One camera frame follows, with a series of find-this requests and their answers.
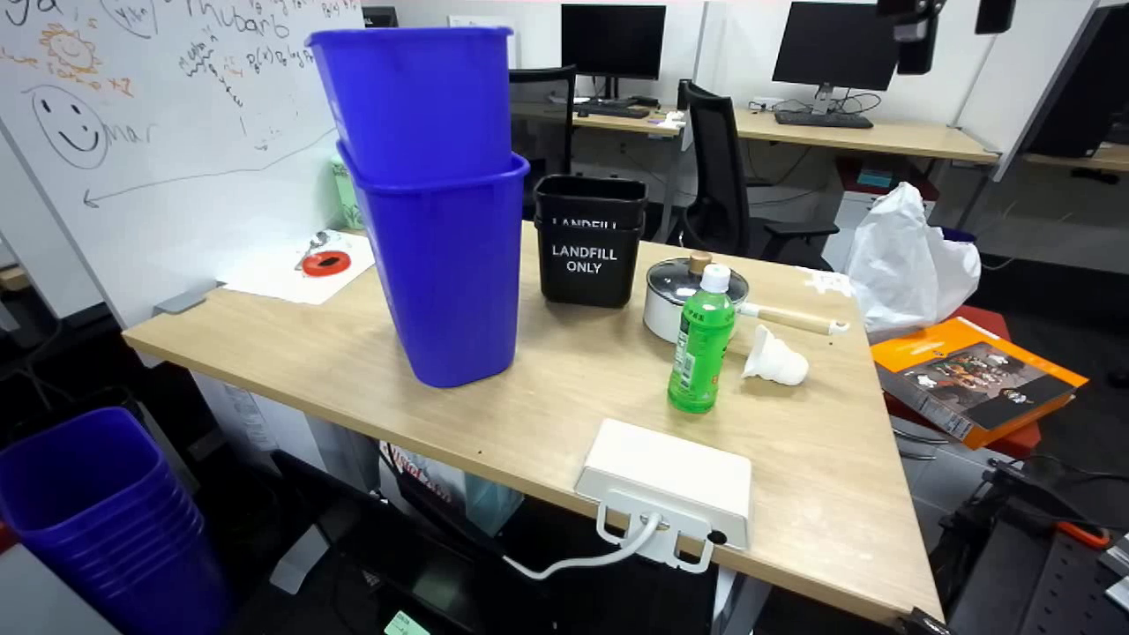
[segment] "black bin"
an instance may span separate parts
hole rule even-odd
[[[559,302],[624,308],[643,226],[644,187],[634,179],[541,179],[541,294]]]

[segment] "stacked blue bins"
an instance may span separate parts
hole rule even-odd
[[[0,517],[128,635],[226,627],[206,517],[128,408],[93,408],[0,451]]]
[[[315,30],[396,335],[434,389],[514,361],[522,179],[505,28]]]

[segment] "black chair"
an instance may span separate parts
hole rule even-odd
[[[507,72],[513,148],[529,157],[527,213],[535,179],[573,174],[573,67]]]
[[[680,241],[700,250],[829,267],[819,248],[837,226],[829,223],[774,223],[747,215],[747,182],[736,148],[733,101],[684,81],[693,109],[700,197],[680,220]]]

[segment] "book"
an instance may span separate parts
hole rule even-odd
[[[890,394],[968,447],[1064,408],[1088,384],[1082,373],[963,316],[875,341],[870,357]]]

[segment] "power strip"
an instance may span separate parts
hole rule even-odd
[[[704,571],[715,544],[747,546],[753,463],[743,455],[602,419],[575,493],[600,504],[595,534],[608,544],[624,544],[661,514],[656,536],[639,554],[680,571]],[[608,513],[632,517],[624,536],[608,530]],[[700,562],[684,562],[679,538],[701,544]]]

